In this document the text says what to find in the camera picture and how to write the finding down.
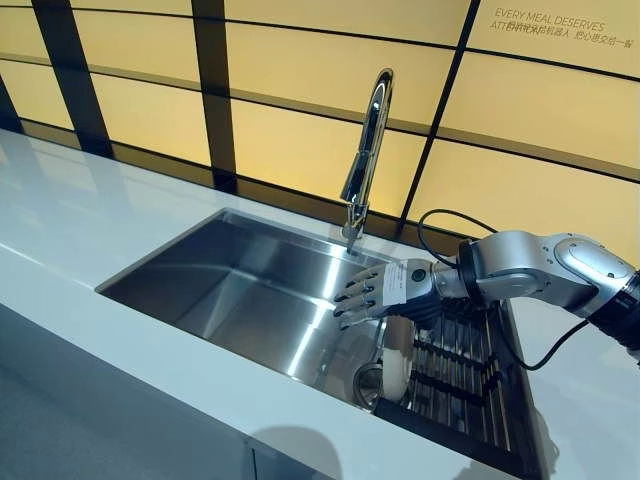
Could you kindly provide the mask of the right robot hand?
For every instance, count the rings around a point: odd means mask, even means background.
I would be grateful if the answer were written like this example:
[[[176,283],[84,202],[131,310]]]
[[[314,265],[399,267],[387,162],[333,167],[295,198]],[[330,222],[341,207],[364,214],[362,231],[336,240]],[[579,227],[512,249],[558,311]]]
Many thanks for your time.
[[[405,317],[429,328],[442,314],[434,266],[430,261],[408,259],[363,270],[335,295],[333,316],[342,329],[386,316]]]

